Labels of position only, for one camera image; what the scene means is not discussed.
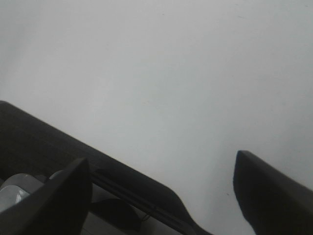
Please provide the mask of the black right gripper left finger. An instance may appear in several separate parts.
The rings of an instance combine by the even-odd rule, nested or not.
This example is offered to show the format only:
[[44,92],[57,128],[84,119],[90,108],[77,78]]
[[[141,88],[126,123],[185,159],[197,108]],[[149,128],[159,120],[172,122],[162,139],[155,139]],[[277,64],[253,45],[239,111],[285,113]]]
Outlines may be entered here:
[[2,235],[79,235],[89,212],[87,159],[70,163],[37,191],[0,214]]

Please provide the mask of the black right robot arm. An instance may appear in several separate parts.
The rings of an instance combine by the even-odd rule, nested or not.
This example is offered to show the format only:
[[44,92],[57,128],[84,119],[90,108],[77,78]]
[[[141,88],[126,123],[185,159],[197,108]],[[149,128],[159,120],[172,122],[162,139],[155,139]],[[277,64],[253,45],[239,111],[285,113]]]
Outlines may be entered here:
[[[313,192],[249,151],[236,156],[233,187],[257,235],[310,235]],[[183,235],[204,235],[170,188],[14,105],[0,103],[0,232],[87,233],[89,212],[139,231],[147,217]]]

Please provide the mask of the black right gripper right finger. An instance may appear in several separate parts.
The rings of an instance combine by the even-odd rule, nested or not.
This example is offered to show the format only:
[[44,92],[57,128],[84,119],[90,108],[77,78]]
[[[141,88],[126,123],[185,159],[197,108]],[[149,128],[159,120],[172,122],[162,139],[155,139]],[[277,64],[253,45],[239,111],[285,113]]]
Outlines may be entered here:
[[233,188],[257,235],[313,233],[313,191],[249,151],[237,152]]

